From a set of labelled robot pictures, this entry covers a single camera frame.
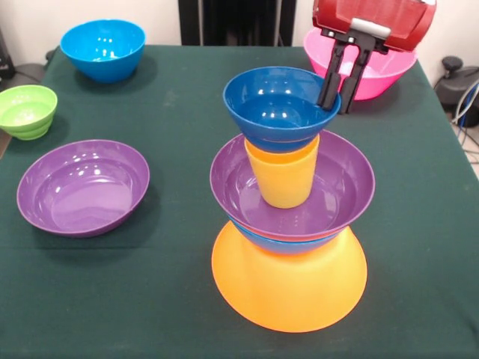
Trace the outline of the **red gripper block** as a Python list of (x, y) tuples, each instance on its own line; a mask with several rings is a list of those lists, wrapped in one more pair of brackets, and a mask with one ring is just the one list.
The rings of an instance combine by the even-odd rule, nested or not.
[[(341, 83), (339, 69), (347, 44), (354, 44), (359, 36), (372, 37), (379, 51), (393, 49), (411, 52), (429, 30), (436, 12), (435, 1), (414, 0), (325, 0), (315, 1), (312, 22), (321, 34), (335, 38), (329, 67), (317, 100), (319, 107), (330, 111)], [(350, 111), (373, 47), (359, 47), (350, 76), (341, 88), (339, 114)]]

